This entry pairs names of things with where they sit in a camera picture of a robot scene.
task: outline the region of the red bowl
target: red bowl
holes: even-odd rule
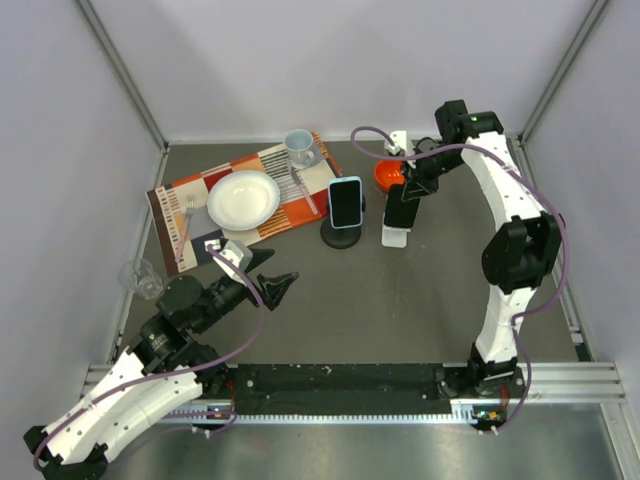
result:
[[[376,177],[378,187],[384,193],[389,193],[391,185],[402,185],[404,183],[401,168],[402,162],[397,160],[380,160],[376,164],[373,174]]]

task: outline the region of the orange placemat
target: orange placemat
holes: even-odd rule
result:
[[[313,137],[314,153],[316,158],[321,160],[298,173],[318,207],[318,215],[313,214],[300,189],[293,183],[284,144],[148,191],[147,199],[151,205],[169,276],[211,262],[213,259],[205,250],[206,244],[211,241],[224,237],[240,240],[245,245],[252,245],[277,233],[286,232],[326,216],[327,187],[330,180],[341,176],[341,171],[318,135],[314,133]],[[209,191],[218,180],[240,170],[258,170],[273,178],[280,187],[280,207],[266,223],[259,227],[245,232],[234,232],[219,227],[211,220],[207,213],[206,202]],[[184,221],[188,195],[193,195],[196,199],[196,213],[189,221],[189,233],[182,260],[176,264],[175,252],[180,241],[180,230]]]

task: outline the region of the phone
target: phone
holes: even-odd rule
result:
[[[362,225],[362,180],[335,178],[329,182],[329,217],[333,228]]]

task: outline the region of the white plate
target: white plate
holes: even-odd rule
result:
[[[222,177],[207,199],[209,216],[228,230],[251,230],[271,218],[280,205],[280,189],[269,175],[243,170]]]

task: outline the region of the black phone stand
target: black phone stand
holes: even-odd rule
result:
[[[364,195],[362,196],[362,211],[365,211],[366,202]],[[329,199],[327,199],[327,212],[329,209]],[[344,250],[345,248],[353,247],[360,236],[362,235],[362,227],[348,227],[348,228],[333,228],[331,226],[331,216],[328,216],[322,221],[320,226],[320,237],[322,241],[329,245],[331,248],[338,250]]]

